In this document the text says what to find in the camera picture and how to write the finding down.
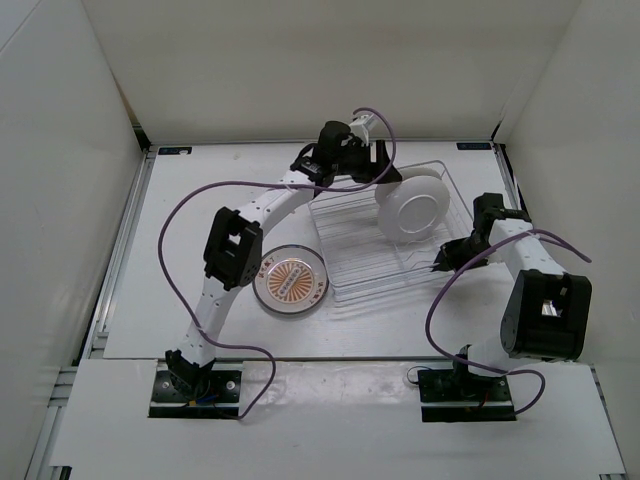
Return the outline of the white plate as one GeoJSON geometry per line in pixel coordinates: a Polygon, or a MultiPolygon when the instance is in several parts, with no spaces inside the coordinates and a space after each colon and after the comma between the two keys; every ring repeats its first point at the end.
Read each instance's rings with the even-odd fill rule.
{"type": "Polygon", "coordinates": [[[374,198],[376,203],[381,206],[389,194],[391,194],[402,181],[418,176],[429,176],[442,179],[442,175],[433,168],[427,166],[406,167],[399,170],[400,179],[398,181],[378,184],[375,189],[374,198]]]}
{"type": "Polygon", "coordinates": [[[424,241],[444,221],[450,200],[441,179],[418,176],[404,180],[378,205],[378,228],[393,243],[424,241]]]}

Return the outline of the white wire dish rack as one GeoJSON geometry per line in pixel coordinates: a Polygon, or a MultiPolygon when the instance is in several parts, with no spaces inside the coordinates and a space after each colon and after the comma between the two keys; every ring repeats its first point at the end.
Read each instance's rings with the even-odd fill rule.
{"type": "Polygon", "coordinates": [[[433,269],[440,246],[470,233],[471,212],[443,162],[399,173],[404,183],[325,194],[309,205],[340,301],[442,277],[433,269]]]}

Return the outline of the orange patterned glass plate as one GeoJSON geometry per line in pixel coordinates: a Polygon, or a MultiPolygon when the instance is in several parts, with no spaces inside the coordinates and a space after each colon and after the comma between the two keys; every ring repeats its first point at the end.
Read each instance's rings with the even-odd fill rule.
{"type": "Polygon", "coordinates": [[[252,289],[265,310],[300,316],[324,300],[329,278],[324,260],[315,250],[286,244],[263,255],[252,289]]]}

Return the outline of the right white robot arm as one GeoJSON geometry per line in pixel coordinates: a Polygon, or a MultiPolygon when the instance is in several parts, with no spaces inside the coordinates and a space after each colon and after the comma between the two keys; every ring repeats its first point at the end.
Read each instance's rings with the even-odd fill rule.
{"type": "Polygon", "coordinates": [[[449,387],[458,398],[476,397],[491,379],[521,366],[581,356],[592,285],[557,263],[546,243],[575,250],[557,235],[534,228],[524,211],[489,207],[474,216],[470,236],[440,247],[432,269],[452,271],[453,280],[488,264],[495,253],[514,280],[499,333],[452,357],[449,387]]]}

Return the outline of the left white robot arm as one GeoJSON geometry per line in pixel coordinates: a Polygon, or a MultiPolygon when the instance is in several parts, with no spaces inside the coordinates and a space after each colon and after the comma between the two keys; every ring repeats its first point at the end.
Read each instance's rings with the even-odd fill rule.
{"type": "Polygon", "coordinates": [[[350,177],[356,190],[398,181],[396,153],[382,140],[369,146],[353,136],[327,150],[309,144],[278,182],[261,184],[264,192],[257,199],[216,212],[203,252],[203,291],[196,306],[185,307],[190,325],[184,340],[165,354],[178,392],[188,400],[208,392],[216,352],[225,346],[219,335],[236,297],[259,272],[267,234],[319,194],[335,192],[338,176],[350,177]]]}

